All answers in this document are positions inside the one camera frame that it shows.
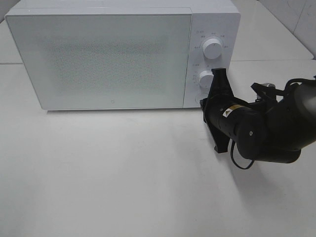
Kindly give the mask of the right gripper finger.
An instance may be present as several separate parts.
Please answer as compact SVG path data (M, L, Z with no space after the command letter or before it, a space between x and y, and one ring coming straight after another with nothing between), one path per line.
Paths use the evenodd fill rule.
M226 68L215 68L212 69L213 81L209 90L208 97L213 98L218 95L234 97L232 88L230 86L227 69Z
M209 121L207 121L206 124L215 143L214 150L219 154L226 153L228 151L228 145L231 139L229 136L229 127L227 127L226 124L216 127Z

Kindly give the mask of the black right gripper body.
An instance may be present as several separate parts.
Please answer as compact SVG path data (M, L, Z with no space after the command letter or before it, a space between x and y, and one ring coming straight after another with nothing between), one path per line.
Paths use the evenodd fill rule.
M210 92L200 100L203 120L213 138L236 138L237 130L247 111L247 102L229 94Z

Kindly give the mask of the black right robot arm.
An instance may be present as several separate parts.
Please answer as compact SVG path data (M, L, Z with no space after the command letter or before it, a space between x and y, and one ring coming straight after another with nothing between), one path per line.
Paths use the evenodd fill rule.
M207 98L200 101L218 153L250 160L295 162L301 150L316 140L316 81L291 79L283 90L272 84L252 84L256 101L234 96L226 69L213 69Z

